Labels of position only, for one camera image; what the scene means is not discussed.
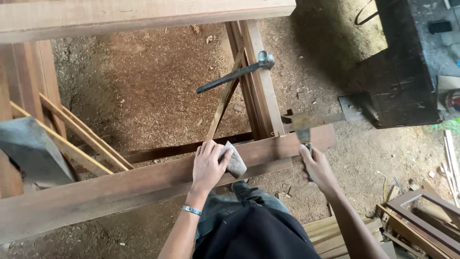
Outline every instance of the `green plant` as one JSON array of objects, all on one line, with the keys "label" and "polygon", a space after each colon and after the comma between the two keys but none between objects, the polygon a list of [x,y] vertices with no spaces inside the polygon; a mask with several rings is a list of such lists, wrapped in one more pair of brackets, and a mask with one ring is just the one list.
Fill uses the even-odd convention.
[{"label": "green plant", "polygon": [[435,124],[430,127],[431,130],[451,130],[460,135],[460,118],[451,119],[440,124]]}]

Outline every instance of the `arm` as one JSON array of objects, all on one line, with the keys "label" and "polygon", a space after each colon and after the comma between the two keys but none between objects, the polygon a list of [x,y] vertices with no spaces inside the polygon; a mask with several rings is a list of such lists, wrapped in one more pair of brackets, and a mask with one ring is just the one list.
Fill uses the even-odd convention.
[{"label": "arm", "polygon": [[[310,177],[324,193],[335,212],[350,258],[389,259],[345,197],[326,156],[313,148],[312,158],[304,145],[300,145],[300,154]],[[308,178],[306,173],[302,174],[304,178]]]},{"label": "arm", "polygon": [[[223,147],[212,140],[198,147],[193,165],[193,184],[185,201],[187,206],[203,210],[207,195],[224,174],[233,153],[233,149],[229,149],[219,164],[217,160]],[[200,216],[182,210],[158,258],[190,258],[199,219]]]}]

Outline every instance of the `sawdust-covered floor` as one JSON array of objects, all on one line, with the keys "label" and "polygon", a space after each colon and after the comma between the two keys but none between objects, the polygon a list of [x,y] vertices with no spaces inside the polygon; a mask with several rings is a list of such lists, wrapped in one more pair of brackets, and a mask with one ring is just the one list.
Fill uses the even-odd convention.
[{"label": "sawdust-covered floor", "polygon": [[[258,21],[265,49],[275,56],[271,75],[282,113],[335,114],[340,112],[337,97],[359,90],[359,82],[349,80],[356,63],[386,48],[378,17],[363,26],[353,24],[366,3],[301,0],[290,17]],[[375,9],[371,3],[362,17]],[[206,43],[210,35],[214,40]],[[223,24],[54,40],[53,50],[63,104],[98,135],[112,135],[119,151],[202,141],[223,87],[201,95],[195,88],[233,65]],[[299,100],[297,92],[309,95]],[[217,136],[250,131],[245,110],[234,111],[235,104],[244,107],[240,90]],[[365,120],[337,122],[334,128],[337,145],[325,154],[360,215],[372,216],[375,204],[383,201],[384,177],[378,171],[388,178],[387,191],[395,176],[406,190],[410,178],[426,179],[449,198],[445,178],[428,177],[444,160],[440,132],[428,127],[376,130]],[[69,139],[79,140],[72,134]],[[283,183],[295,186],[285,203],[300,223],[328,217],[324,196],[302,181],[299,170],[256,177],[250,186],[273,195]],[[219,192],[228,194],[224,188]],[[184,200],[181,196],[63,227],[5,244],[2,251],[5,258],[154,258]]]}]

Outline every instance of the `jeans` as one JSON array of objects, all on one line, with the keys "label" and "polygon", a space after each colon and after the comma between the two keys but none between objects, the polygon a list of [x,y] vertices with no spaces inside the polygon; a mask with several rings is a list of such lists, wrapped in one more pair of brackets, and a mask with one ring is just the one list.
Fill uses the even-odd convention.
[{"label": "jeans", "polygon": [[277,198],[259,188],[249,188],[244,181],[235,182],[233,184],[233,192],[237,200],[230,196],[217,195],[214,189],[209,193],[200,220],[198,221],[198,227],[195,234],[196,241],[211,232],[211,230],[225,220],[228,215],[244,207],[262,206],[290,214],[286,206]]}]

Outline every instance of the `silver bracelet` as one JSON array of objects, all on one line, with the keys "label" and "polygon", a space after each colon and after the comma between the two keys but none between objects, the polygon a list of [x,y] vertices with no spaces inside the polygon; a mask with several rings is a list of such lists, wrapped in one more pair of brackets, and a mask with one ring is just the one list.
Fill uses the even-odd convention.
[{"label": "silver bracelet", "polygon": [[197,209],[194,209],[194,208],[190,208],[190,207],[187,206],[187,205],[182,206],[182,209],[185,210],[185,211],[194,213],[194,214],[196,214],[196,215],[198,215],[198,216],[201,216],[201,211],[199,211],[199,210],[197,210]]}]

